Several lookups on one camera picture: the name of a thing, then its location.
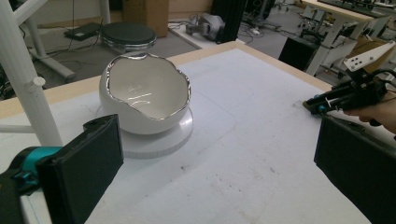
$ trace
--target white table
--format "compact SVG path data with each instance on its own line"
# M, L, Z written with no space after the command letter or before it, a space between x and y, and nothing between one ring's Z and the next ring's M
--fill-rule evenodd
M329 85L235 42L170 60L191 80L190 140L158 159L126 158L87 223L369 223L313 162L320 119L302 102ZM64 142L97 116L98 82L46 91ZM0 102L0 119L26 122L17 99ZM0 139L0 172L38 143ZM42 193L23 201L32 223L50 222Z
M37 30L38 24L46 24L58 21L72 21L81 18L102 16L103 24L110 23L110 11L108 0L90 0L90 1L72 1L51 0L43 7L39 8L37 12L29 19L26 24L29 28L29 33L35 45L35 49L31 50L31 54L40 60L43 64L58 72L63 78L74 78L76 75L73 71L63 66L61 63L53 60L47 55L44 43L41 40L40 34Z
M345 58L355 47L357 43L356 40L358 39L358 36L361 34L363 28L366 26L366 24L369 21L372 21L374 18L353 11L349 11L340 7L334 7L325 3L321 3L317 0L304 0L304 3L307 4L308 6L318 8L320 10L331 13L332 17L335 18L335 22L332 25L332 29L330 30L329 33L327 33L325 39L321 42L318 51L316 52L314 58L312 59L308 68L306 69L307 74L314 76L317 74L317 71L322 64L330 65L340 58L341 59ZM352 41L349 44L344 45L342 49L338 48L336 50L333 50L333 53L331 53L332 43L334 42L335 38L338 36L338 33L341 31L343 25L346 22L353 22L353 21L357 22L358 24L356 25L356 28L354 29L353 33L350 35L350 39L352 39Z

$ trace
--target chair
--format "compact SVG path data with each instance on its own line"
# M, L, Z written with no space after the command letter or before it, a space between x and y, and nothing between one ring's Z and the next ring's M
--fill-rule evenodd
M147 50L154 46L157 40L155 32L147 26L125 21L104 25L100 36L102 43L124 52Z

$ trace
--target white ceramic bowl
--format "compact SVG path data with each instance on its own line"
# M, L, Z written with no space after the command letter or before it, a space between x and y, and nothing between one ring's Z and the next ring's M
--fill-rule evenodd
M107 114L118 114L130 133L166 131L186 114L190 81L170 61L146 52L115 58L101 76L99 96Z

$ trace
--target electronic equipment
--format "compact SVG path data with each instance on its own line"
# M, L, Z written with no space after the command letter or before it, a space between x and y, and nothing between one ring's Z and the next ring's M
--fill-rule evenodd
M28 147L0 174L0 220L25 223L20 197L43 189L53 223L84 223L123 164L118 116L83 125L64 147Z
M91 36L99 35L101 24L90 22L88 24L79 26L76 29L64 32L64 36L79 41L85 40Z

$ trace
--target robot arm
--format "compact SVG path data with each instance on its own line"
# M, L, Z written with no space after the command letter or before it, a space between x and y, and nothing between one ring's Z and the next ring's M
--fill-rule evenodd
M207 39L215 41L219 30L224 27L224 22L220 16L204 13L198 20L198 24L186 25L186 33L192 35L199 33Z

